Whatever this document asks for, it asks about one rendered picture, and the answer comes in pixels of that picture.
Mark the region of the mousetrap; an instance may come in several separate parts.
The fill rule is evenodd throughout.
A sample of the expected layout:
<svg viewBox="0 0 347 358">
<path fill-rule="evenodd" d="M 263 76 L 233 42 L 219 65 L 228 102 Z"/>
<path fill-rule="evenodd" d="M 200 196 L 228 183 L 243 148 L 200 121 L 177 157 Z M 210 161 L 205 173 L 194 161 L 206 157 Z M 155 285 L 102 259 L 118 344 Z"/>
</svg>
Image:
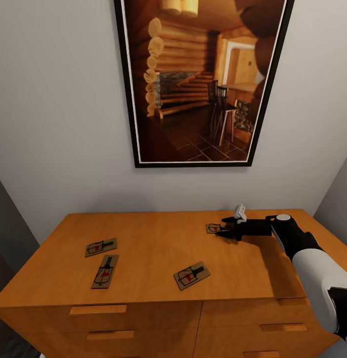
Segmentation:
<svg viewBox="0 0 347 358">
<path fill-rule="evenodd" d="M 91 289 L 108 289 L 119 255 L 104 255 Z"/>
<path fill-rule="evenodd" d="M 87 245 L 85 258 L 117 249 L 117 238 Z"/>
<path fill-rule="evenodd" d="M 180 290 L 184 290 L 191 285 L 205 279 L 210 276 L 211 273 L 208 271 L 204 263 L 198 262 L 189 268 L 185 268 L 175 274 L 173 274 L 175 280 L 180 288 Z"/>
<path fill-rule="evenodd" d="M 215 234 L 217 231 L 231 231 L 231 225 L 225 224 L 206 224 L 207 233 Z"/>
</svg>

